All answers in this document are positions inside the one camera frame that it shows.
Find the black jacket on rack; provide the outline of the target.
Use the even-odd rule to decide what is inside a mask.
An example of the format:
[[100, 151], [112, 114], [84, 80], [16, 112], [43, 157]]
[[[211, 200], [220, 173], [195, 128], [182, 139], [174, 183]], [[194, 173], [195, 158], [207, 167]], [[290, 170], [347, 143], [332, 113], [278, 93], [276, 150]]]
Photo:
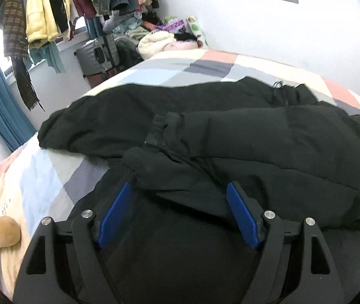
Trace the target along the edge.
[[50, 0], [50, 5], [54, 15], [54, 20], [61, 33], [68, 30], [67, 15], [63, 0]]

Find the pink folded blanket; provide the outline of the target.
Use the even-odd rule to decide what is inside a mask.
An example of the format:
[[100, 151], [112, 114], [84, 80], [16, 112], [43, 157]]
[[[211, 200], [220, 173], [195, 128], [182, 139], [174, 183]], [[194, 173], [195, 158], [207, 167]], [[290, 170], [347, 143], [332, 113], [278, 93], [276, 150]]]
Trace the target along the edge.
[[197, 41], [176, 41], [170, 43], [164, 47], [164, 51], [176, 51], [176, 50], [192, 50], [198, 49]]

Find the brown and cream bolster pillow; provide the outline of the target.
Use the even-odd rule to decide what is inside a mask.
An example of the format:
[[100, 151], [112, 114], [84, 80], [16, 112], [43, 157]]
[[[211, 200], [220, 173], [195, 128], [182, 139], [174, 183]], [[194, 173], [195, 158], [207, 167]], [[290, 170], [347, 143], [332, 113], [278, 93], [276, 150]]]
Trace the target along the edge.
[[0, 249], [14, 246], [21, 240], [20, 225], [9, 216], [0, 217]]

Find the yellow fleece jacket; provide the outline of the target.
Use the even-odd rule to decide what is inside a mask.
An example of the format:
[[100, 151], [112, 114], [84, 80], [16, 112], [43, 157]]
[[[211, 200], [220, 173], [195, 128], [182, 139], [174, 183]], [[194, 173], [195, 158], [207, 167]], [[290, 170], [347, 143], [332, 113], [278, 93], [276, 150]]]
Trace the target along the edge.
[[58, 36], [50, 0], [27, 0], [26, 38], [29, 48], [38, 49], [56, 40]]

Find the large black padded coat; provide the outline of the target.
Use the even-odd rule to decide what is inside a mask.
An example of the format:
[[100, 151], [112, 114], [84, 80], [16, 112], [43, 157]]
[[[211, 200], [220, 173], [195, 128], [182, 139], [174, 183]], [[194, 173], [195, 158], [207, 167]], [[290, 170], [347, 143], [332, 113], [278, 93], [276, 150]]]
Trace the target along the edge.
[[[53, 113], [38, 141], [108, 163], [70, 215], [95, 213], [102, 303], [360, 303], [360, 115], [307, 86], [124, 84]], [[256, 249], [226, 200], [233, 181], [264, 210]], [[125, 182], [101, 249], [100, 214]]]

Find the dotted white pillow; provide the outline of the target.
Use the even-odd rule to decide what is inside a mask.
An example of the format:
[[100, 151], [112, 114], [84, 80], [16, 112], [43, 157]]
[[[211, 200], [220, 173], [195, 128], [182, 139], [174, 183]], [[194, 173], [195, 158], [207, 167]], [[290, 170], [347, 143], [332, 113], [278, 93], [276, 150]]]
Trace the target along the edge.
[[202, 48], [202, 49], [208, 49], [209, 46], [207, 44], [205, 35], [203, 34], [202, 30], [200, 29], [197, 19], [193, 16], [189, 16], [186, 19], [186, 21], [187, 21], [187, 24], [188, 24], [188, 27], [189, 27], [191, 33], [196, 37], [198, 47]]

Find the brown plaid scarf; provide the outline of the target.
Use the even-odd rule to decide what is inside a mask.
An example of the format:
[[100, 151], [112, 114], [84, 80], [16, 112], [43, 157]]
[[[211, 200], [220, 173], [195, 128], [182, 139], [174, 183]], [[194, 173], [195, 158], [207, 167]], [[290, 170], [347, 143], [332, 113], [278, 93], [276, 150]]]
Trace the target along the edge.
[[28, 58], [26, 14], [23, 0], [5, 0], [2, 22], [4, 56], [11, 60], [12, 72], [28, 110], [41, 106], [24, 61]]

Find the patchwork checked bed sheet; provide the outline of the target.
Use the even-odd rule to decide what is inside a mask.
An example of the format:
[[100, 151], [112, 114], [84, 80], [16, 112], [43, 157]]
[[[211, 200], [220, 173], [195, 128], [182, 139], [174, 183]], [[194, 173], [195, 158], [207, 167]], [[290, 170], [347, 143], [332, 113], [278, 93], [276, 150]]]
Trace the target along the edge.
[[[266, 84], [305, 84], [320, 100], [360, 115], [360, 96], [311, 71], [215, 50], [180, 50], [158, 53], [90, 90], [96, 95], [127, 83], [175, 87], [205, 82], [235, 82], [244, 77]], [[12, 298], [17, 274], [28, 244], [42, 218], [68, 218], [74, 205], [92, 191], [107, 170], [99, 159], [65, 151], [45, 150], [32, 136], [0, 162], [0, 217], [9, 216], [21, 227], [21, 241], [0, 249], [0, 299]]]

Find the teal hanging garment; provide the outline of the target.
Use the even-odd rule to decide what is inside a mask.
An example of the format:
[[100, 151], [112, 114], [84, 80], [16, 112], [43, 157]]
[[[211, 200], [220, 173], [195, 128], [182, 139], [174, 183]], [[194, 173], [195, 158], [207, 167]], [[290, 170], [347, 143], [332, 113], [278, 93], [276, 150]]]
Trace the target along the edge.
[[52, 67], [57, 74], [65, 72], [59, 50], [54, 41], [46, 43], [40, 48], [30, 48], [29, 53], [34, 65], [47, 61], [48, 66]]

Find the cream fluffy blanket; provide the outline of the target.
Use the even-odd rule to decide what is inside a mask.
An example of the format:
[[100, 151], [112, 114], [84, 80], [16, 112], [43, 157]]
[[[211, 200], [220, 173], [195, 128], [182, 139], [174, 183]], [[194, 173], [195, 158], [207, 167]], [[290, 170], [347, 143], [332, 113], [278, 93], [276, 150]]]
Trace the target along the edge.
[[173, 33], [155, 31], [145, 35], [145, 37], [140, 40], [137, 49], [140, 56], [144, 60], [147, 60], [156, 53], [162, 52], [167, 45], [174, 42], [176, 42], [176, 39]]

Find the blue curtain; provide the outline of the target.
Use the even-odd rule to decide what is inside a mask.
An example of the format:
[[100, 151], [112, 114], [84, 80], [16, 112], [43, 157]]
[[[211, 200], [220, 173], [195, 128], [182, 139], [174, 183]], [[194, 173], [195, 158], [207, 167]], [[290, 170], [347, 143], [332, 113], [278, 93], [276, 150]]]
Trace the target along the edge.
[[11, 93], [0, 69], [0, 136], [11, 152], [24, 145], [36, 133], [30, 120]]

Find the grey hard-shell suitcase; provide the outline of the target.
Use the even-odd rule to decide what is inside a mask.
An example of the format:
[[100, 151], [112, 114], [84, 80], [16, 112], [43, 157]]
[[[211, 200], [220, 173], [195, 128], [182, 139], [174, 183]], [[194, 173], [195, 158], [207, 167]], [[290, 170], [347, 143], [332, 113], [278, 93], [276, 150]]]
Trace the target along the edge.
[[88, 77], [121, 65], [115, 38], [112, 34], [100, 36], [86, 42], [74, 52], [80, 64], [82, 75]]

